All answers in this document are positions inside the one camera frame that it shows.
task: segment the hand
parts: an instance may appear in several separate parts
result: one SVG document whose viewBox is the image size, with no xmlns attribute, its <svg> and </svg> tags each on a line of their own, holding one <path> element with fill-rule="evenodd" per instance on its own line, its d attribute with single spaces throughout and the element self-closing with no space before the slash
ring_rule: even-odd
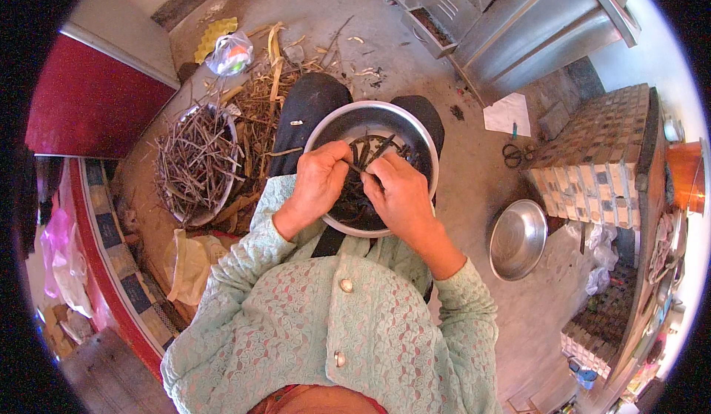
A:
<svg viewBox="0 0 711 414">
<path fill-rule="evenodd" d="M 393 152 L 371 162 L 366 171 L 360 175 L 363 191 L 383 223 L 407 244 L 426 236 L 437 223 L 432 215 L 427 178 Z M 370 174 L 378 177 L 383 188 Z"/>
<path fill-rule="evenodd" d="M 371 162 L 360 179 L 383 223 L 420 255 L 436 280 L 446 280 L 464 266 L 467 257 L 432 214 L 427 178 L 410 163 L 396 153 L 386 153 Z"/>
<path fill-rule="evenodd" d="M 285 240 L 290 241 L 331 210 L 348 173 L 348 165 L 342 160 L 352 158 L 348 144 L 333 141 L 298 159 L 294 193 L 272 217 L 274 227 Z"/>
</svg>

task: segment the scissors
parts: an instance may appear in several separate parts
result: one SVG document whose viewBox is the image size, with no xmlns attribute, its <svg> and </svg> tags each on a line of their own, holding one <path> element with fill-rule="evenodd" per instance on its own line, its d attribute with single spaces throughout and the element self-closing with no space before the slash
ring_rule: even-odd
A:
<svg viewBox="0 0 711 414">
<path fill-rule="evenodd" d="M 523 159 L 532 160 L 535 147 L 529 145 L 526 150 L 521 150 L 518 146 L 514 144 L 506 144 L 501 149 L 501 154 L 503 155 L 503 162 L 509 169 L 517 168 Z"/>
</svg>

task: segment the metal bowl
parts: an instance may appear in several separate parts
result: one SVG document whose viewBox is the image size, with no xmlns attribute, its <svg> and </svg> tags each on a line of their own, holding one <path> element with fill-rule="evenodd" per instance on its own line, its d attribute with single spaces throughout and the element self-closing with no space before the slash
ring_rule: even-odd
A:
<svg viewBox="0 0 711 414">
<path fill-rule="evenodd" d="M 212 114 L 214 115 L 215 112 L 217 111 L 217 107 L 215 104 L 209 103 L 207 105 L 208 109 Z M 184 122 L 188 116 L 190 116 L 192 113 L 196 112 L 200 108 L 200 106 L 193 106 L 190 109 L 188 109 L 181 117 L 180 121 Z M 229 131 L 229 134 L 226 135 L 226 137 L 231 138 L 232 141 L 237 140 L 237 130 L 235 128 L 235 121 L 232 118 L 232 116 L 227 113 L 223 112 L 222 116 L 225 118 L 225 121 L 227 125 L 225 126 L 227 130 Z M 237 165 L 235 163 L 232 164 L 232 173 L 235 174 L 237 172 Z M 192 218 L 190 218 L 188 221 L 185 221 L 186 216 L 183 215 L 180 212 L 173 212 L 173 216 L 175 216 L 176 220 L 180 221 L 183 225 L 189 226 L 189 227 L 200 227 L 204 226 L 205 224 L 209 223 L 215 217 L 220 213 L 220 211 L 223 209 L 225 206 L 225 203 L 227 201 L 227 198 L 230 196 L 230 192 L 233 189 L 233 185 L 235 183 L 235 179 L 233 177 L 227 177 L 227 186 L 225 187 L 225 193 L 223 194 L 222 198 L 220 198 L 220 201 L 218 205 L 212 210 L 212 211 L 204 211 L 200 214 L 193 215 Z"/>
<path fill-rule="evenodd" d="M 362 100 L 340 107 L 326 116 L 308 137 L 305 152 L 311 152 L 331 141 L 351 143 L 365 133 L 389 137 L 395 133 L 396 144 L 408 144 L 413 153 L 420 153 L 420 172 L 427 178 L 430 199 L 437 188 L 440 162 L 434 142 L 424 125 L 404 108 L 377 100 Z M 322 219 L 326 224 L 347 235 L 379 238 L 391 234 L 378 215 L 366 216 L 348 225 L 337 221 L 330 212 Z"/>
<path fill-rule="evenodd" d="M 496 221 L 489 244 L 494 275 L 505 281 L 527 276 L 543 254 L 548 225 L 538 204 L 520 199 Z"/>
</svg>

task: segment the red door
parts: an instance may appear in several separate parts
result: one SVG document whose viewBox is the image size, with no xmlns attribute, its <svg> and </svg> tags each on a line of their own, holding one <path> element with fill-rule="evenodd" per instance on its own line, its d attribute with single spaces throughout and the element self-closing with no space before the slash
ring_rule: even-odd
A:
<svg viewBox="0 0 711 414">
<path fill-rule="evenodd" d="M 25 143 L 37 154 L 123 158 L 174 92 L 60 34 L 32 97 Z"/>
</svg>

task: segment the jacket button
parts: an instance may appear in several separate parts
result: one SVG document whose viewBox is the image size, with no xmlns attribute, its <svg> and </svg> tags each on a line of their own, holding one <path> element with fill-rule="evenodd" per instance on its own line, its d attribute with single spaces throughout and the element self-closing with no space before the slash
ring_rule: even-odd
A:
<svg viewBox="0 0 711 414">
<path fill-rule="evenodd" d="M 341 280 L 341 289 L 343 289 L 344 293 L 350 294 L 353 291 L 353 282 L 348 278 L 343 278 Z"/>
<path fill-rule="evenodd" d="M 336 362 L 336 368 L 340 368 L 346 364 L 346 355 L 342 352 L 336 352 L 333 355 L 333 360 Z"/>
</svg>

